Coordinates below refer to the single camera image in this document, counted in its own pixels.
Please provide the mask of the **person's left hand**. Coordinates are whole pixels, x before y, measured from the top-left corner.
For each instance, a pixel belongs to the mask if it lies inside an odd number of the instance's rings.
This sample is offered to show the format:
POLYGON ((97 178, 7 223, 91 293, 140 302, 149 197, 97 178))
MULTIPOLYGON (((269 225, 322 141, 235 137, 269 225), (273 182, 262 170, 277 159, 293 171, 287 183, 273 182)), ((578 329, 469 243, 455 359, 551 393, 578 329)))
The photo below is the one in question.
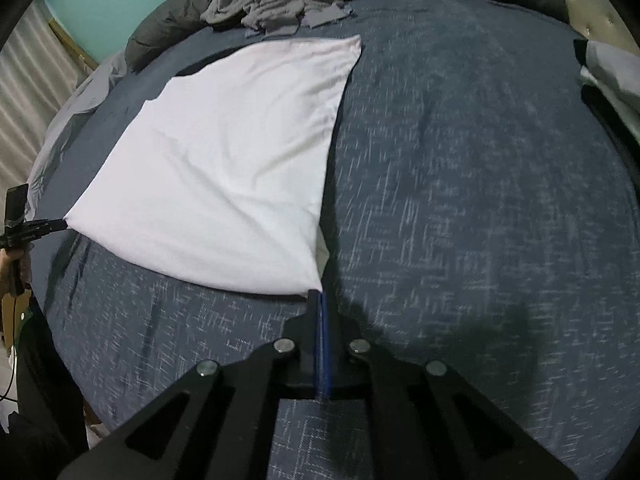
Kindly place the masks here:
POLYGON ((30 251, 28 249, 14 249, 8 252, 2 249, 0 296, 3 297, 6 294, 11 294, 13 297, 20 296, 20 293, 16 291, 17 281, 27 284, 31 280, 30 251))

